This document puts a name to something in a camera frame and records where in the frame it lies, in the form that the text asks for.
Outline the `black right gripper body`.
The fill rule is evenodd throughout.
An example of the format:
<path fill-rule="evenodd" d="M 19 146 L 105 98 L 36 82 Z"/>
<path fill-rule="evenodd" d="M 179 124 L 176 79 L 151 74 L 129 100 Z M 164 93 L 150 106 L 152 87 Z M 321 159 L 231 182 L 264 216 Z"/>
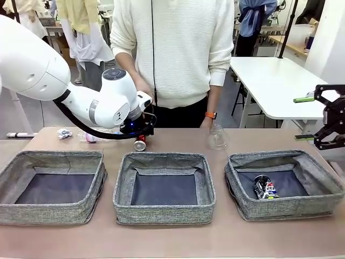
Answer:
<path fill-rule="evenodd" d="M 334 101 L 326 99 L 323 115 L 323 124 L 327 130 L 344 133 L 344 96 L 339 96 Z"/>

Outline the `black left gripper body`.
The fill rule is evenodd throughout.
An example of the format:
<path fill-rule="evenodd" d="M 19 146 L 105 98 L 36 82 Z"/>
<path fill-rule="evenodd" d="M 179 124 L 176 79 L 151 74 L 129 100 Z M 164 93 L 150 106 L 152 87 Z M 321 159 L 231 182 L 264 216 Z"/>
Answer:
<path fill-rule="evenodd" d="M 121 135 L 131 135 L 136 132 L 141 132 L 147 126 L 145 115 L 142 113 L 137 119 L 126 119 L 120 126 Z"/>

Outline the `person's right hand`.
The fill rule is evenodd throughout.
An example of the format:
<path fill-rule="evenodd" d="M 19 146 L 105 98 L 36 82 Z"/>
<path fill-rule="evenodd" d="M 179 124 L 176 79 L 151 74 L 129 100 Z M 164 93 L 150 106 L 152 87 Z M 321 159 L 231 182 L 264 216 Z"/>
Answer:
<path fill-rule="evenodd" d="M 154 98 L 154 95 L 152 94 L 152 91 L 149 85 L 145 82 L 145 80 L 140 75 L 136 74 L 132 77 L 132 79 L 138 91 L 145 92 L 151 98 Z"/>

